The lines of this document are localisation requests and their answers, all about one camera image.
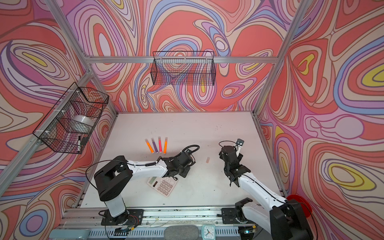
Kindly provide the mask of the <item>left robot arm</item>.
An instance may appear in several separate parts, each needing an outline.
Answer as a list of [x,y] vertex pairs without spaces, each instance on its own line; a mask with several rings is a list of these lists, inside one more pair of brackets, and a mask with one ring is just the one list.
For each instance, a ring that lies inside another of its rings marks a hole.
[[107,161],[107,164],[94,174],[100,201],[105,203],[112,218],[127,215],[121,193],[129,181],[150,177],[185,178],[196,162],[193,157],[195,151],[185,148],[174,157],[159,157],[154,162],[133,162],[126,160],[124,156]]

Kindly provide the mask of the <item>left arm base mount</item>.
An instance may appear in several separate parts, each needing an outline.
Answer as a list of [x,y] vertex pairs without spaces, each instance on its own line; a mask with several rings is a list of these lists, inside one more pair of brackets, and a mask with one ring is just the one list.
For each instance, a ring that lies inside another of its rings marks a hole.
[[143,209],[128,209],[117,217],[112,217],[109,210],[99,212],[99,216],[102,217],[102,226],[137,227],[142,224],[143,215]]

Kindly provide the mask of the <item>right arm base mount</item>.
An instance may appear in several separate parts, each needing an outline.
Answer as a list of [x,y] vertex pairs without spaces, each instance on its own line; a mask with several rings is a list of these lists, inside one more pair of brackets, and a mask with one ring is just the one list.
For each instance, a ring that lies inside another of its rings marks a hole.
[[250,224],[252,221],[246,219],[242,207],[247,203],[252,203],[253,200],[250,198],[245,198],[235,203],[233,208],[222,208],[221,214],[218,214],[218,217],[222,218],[222,222],[225,225],[228,224]]

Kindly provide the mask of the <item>purple pen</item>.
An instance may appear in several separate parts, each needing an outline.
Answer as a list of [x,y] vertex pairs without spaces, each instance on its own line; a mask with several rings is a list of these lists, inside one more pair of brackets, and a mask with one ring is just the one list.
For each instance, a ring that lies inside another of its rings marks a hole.
[[159,150],[158,150],[158,147],[157,147],[157,145],[156,145],[156,143],[155,143],[155,140],[154,140],[154,138],[151,138],[151,140],[152,140],[152,144],[153,144],[153,147],[154,147],[155,153],[159,153]]

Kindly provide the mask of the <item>pink pen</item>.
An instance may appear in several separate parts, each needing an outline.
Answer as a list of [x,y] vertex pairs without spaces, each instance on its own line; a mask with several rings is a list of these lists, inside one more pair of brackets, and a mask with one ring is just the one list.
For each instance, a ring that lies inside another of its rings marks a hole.
[[158,137],[158,143],[159,143],[159,152],[162,153],[163,152],[163,148],[162,148],[161,137]]

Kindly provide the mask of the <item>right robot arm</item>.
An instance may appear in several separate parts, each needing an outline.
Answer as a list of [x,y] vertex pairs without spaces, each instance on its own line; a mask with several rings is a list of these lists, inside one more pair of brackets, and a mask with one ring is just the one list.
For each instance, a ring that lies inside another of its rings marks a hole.
[[251,170],[241,164],[240,147],[223,146],[220,159],[225,163],[224,173],[231,184],[246,191],[261,206],[251,201],[240,204],[239,221],[254,222],[270,233],[274,240],[312,240],[304,210],[296,200],[287,200],[260,182]]

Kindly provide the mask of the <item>orange pen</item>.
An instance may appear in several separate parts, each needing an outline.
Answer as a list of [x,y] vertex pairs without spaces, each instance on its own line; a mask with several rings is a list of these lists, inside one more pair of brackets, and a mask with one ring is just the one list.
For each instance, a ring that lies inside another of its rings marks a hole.
[[149,140],[148,140],[148,139],[145,139],[145,141],[146,141],[146,144],[147,144],[147,146],[148,146],[149,150],[151,151],[151,153],[152,153],[152,154],[154,154],[154,153],[155,153],[155,151],[154,151],[154,149],[152,148],[152,146],[151,146],[151,144],[150,144]]
[[167,153],[167,147],[168,147],[168,137],[165,137],[165,143],[164,143],[164,151],[163,153],[166,154]]

